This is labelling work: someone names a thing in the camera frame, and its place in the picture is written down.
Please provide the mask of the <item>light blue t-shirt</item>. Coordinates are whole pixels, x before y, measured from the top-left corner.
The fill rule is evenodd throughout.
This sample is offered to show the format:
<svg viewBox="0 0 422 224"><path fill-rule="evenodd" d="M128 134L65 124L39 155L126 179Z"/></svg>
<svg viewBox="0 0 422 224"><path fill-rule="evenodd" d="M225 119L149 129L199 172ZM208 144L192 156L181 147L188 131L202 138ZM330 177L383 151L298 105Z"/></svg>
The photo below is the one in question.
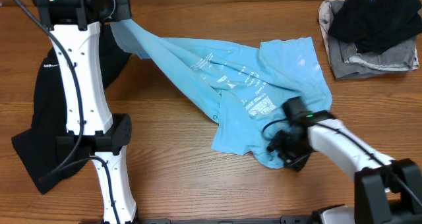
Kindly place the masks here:
<svg viewBox="0 0 422 224"><path fill-rule="evenodd" d="M118 46L151 59L206 116L218 124L212 148L252 153L265 167L283 161L267 147L283 128L282 104L301 97L311 111L328 110L332 94L311 38L272 40L259 47L192 38L161 38L132 20L111 24Z"/></svg>

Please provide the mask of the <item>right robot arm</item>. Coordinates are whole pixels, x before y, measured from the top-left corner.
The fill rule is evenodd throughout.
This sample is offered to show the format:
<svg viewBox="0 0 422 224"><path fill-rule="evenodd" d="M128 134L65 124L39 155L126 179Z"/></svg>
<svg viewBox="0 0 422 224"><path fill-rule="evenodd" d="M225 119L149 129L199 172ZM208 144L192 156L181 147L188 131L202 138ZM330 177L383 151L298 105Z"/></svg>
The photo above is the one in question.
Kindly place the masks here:
<svg viewBox="0 0 422 224"><path fill-rule="evenodd" d="M328 111L312 112L300 97L282 109L290 130L279 130L267 147L286 168L300 171L311 154L329 157L354 182L354 205L328 206L310 215L283 215L281 223L410 224L421 222L421 170L395 160L350 132Z"/></svg>

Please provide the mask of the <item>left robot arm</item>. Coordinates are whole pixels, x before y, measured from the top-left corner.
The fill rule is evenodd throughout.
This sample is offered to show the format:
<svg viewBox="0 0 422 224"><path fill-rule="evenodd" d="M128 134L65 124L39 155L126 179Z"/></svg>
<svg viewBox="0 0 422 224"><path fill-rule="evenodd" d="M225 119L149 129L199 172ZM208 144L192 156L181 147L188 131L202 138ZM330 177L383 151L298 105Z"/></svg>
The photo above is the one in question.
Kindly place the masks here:
<svg viewBox="0 0 422 224"><path fill-rule="evenodd" d="M100 69L100 31L106 22L131 18L129 0L32 0L55 50L67 105L70 154L50 175L92 161L104 202L103 223L138 223L126 154L128 114L110 112Z"/></svg>

